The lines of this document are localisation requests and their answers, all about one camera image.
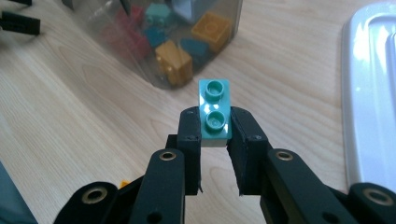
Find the teal lego block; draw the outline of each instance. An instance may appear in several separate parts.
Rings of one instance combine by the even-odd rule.
[[[202,147],[225,147],[232,137],[229,81],[202,79],[198,95]]]
[[[146,9],[145,20],[150,26],[169,27],[174,22],[172,10],[161,3],[151,3]]]

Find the clear plastic container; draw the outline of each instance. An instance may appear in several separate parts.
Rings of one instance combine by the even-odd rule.
[[[237,32],[242,0],[63,0],[77,24],[161,89],[188,83]]]

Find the wood grain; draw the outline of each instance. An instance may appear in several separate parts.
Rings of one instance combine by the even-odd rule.
[[[343,24],[371,0],[245,0],[233,42],[178,91],[153,88],[74,24],[58,1],[0,3],[41,19],[37,37],[0,34],[0,159],[39,223],[93,181],[145,173],[150,155],[197,105],[199,78],[228,78],[274,147],[291,149],[345,190],[341,112]],[[258,197],[239,197],[225,149],[205,148],[205,193],[186,223],[264,222]]]

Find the toy building block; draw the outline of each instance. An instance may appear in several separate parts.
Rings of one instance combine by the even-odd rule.
[[[172,0],[172,6],[176,14],[185,21],[196,23],[215,2],[215,0]]]
[[[144,33],[148,38],[149,44],[153,48],[157,48],[168,39],[163,29],[157,27],[150,27],[147,30],[145,30]]]
[[[231,21],[212,12],[206,14],[192,27],[192,36],[204,40],[210,50],[218,53],[231,36]]]
[[[123,8],[117,13],[116,22],[132,24],[134,28],[137,28],[143,23],[144,16],[145,9],[142,7],[131,6],[129,15],[126,14]]]
[[[155,53],[161,70],[172,86],[182,86],[192,79],[191,56],[179,49],[172,40],[161,44]]]
[[[132,25],[108,25],[102,31],[102,38],[122,59],[141,61],[151,53],[151,46],[145,36],[139,34]]]
[[[232,137],[228,80],[200,80],[198,96],[202,146],[225,147],[228,139]]]
[[[204,41],[183,38],[180,46],[192,57],[192,62],[196,65],[205,64],[210,59],[209,44]]]
[[[172,10],[166,4],[151,3],[146,9],[146,23],[150,26],[169,27],[174,19]]]

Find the white tray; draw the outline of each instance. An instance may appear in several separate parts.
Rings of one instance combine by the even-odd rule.
[[[360,9],[344,26],[342,91],[348,184],[396,192],[396,5]]]

